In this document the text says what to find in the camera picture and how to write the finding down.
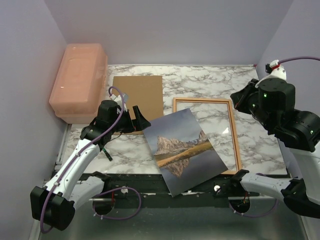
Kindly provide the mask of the orange wooden picture frame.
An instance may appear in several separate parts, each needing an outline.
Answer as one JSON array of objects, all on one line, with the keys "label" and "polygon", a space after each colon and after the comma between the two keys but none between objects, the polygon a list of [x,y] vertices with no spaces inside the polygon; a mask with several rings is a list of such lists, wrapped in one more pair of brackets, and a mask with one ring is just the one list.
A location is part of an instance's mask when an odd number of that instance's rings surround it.
[{"label": "orange wooden picture frame", "polygon": [[227,166],[225,175],[241,170],[242,160],[232,101],[226,98],[173,98],[173,111],[189,108]]}]

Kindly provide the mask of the mountain landscape photo print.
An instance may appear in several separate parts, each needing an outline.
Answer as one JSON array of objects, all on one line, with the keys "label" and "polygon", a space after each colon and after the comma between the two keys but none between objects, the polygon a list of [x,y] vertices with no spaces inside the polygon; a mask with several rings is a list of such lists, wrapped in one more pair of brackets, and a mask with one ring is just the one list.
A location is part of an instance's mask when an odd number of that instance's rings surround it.
[{"label": "mountain landscape photo print", "polygon": [[172,197],[228,169],[190,109],[150,123],[143,134]]}]

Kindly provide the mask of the small black green connector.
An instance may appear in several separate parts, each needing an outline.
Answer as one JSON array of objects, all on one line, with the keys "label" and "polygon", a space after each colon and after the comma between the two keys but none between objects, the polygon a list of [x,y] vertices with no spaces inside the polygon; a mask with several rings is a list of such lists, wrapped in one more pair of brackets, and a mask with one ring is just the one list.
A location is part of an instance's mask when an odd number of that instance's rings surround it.
[{"label": "small black green connector", "polygon": [[109,161],[113,160],[113,158],[111,157],[111,155],[108,153],[108,151],[105,148],[103,148],[102,151]]}]

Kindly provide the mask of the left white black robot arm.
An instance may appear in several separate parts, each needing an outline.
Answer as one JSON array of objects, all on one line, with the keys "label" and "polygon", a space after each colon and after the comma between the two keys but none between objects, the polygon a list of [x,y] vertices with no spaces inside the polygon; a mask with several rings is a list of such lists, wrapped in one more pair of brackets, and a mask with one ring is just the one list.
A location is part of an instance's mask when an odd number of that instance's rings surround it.
[{"label": "left white black robot arm", "polygon": [[108,183],[110,177],[94,172],[79,186],[78,180],[89,163],[117,133],[143,131],[151,126],[133,107],[135,119],[131,119],[124,101],[103,100],[97,116],[81,131],[75,150],[61,169],[43,187],[34,187],[30,193],[31,213],[39,221],[40,231],[48,233],[55,228],[65,230],[73,220],[75,211],[92,197],[107,197],[114,192]]}]

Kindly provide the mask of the pink translucent plastic box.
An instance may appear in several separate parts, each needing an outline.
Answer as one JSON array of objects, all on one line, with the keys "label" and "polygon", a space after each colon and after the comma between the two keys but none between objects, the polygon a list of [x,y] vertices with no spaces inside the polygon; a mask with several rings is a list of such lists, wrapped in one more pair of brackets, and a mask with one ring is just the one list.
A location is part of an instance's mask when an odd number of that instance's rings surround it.
[{"label": "pink translucent plastic box", "polygon": [[99,43],[68,44],[49,98],[68,124],[88,124],[106,97],[108,57]]}]

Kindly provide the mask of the aluminium extrusion rail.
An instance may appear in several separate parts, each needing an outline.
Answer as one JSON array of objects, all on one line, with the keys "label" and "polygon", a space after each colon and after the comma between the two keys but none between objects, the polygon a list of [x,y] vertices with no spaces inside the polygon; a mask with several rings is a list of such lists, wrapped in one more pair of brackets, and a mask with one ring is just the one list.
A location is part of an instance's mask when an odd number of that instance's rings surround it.
[{"label": "aluminium extrusion rail", "polygon": [[[44,187],[45,184],[52,178],[53,173],[56,170],[59,170],[63,164],[65,152],[67,149],[67,145],[69,139],[71,138],[70,135],[79,127],[83,127],[83,124],[67,124],[63,133],[63,137],[61,143],[59,145],[58,153],[56,154],[55,162],[50,165],[50,175],[45,177],[44,180],[41,182],[41,187]],[[38,220],[34,220],[31,226],[30,234],[28,239],[29,240],[39,240],[42,236],[40,230],[40,222]]]}]

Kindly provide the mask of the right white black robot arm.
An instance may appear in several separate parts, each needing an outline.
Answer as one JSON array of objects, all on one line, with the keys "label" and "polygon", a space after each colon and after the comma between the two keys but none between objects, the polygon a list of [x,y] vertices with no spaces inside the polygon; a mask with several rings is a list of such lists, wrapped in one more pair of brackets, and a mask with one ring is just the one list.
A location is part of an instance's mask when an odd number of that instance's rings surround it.
[{"label": "right white black robot arm", "polygon": [[320,118],[313,112],[295,109],[296,88],[280,78],[252,79],[230,96],[234,108],[256,119],[268,135],[275,136],[294,155],[302,178],[276,179],[247,170],[238,171],[230,191],[273,197],[294,213],[320,217]]}]

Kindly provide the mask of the brown cardboard backing board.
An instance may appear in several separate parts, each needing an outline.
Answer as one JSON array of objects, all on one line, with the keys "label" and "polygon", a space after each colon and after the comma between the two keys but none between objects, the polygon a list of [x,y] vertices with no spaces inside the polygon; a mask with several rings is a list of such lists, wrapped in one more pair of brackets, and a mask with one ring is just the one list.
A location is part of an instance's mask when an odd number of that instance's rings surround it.
[{"label": "brown cardboard backing board", "polygon": [[135,119],[133,106],[138,106],[146,120],[151,122],[164,115],[163,77],[147,76],[115,76],[112,86],[128,95],[126,108],[132,119]]}]

